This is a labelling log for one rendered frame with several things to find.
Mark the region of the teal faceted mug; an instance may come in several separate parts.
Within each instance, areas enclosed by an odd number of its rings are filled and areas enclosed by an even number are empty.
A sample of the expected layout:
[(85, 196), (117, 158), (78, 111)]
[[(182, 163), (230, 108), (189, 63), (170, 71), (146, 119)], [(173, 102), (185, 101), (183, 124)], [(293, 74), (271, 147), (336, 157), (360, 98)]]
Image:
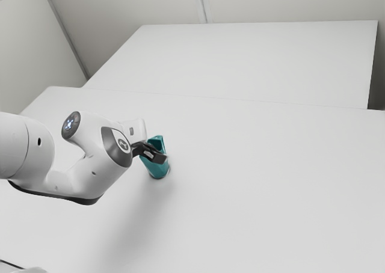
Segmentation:
[[(147, 140), (147, 143), (153, 146), (153, 149), (160, 151), (161, 153), (166, 155), (165, 151), (165, 145), (164, 145), (164, 138), (162, 135), (157, 135), (152, 138), (149, 138)], [(159, 164), (154, 164), (150, 161), (148, 161), (145, 157), (140, 156), (140, 159), (142, 163), (145, 165), (147, 168), (149, 174), (154, 178), (154, 179), (161, 179), (165, 177), (168, 174), (168, 171), (170, 169), (170, 166), (168, 164), (168, 158), (166, 162), (162, 165)]]

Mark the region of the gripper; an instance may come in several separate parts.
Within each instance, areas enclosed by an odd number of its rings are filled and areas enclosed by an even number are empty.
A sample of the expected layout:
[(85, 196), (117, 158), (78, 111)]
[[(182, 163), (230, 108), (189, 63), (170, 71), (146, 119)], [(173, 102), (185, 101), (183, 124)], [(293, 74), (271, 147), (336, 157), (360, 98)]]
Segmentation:
[(153, 146), (145, 141), (139, 141), (131, 145), (132, 157), (143, 156), (148, 161), (162, 165), (167, 160), (167, 155), (158, 150), (153, 149)]

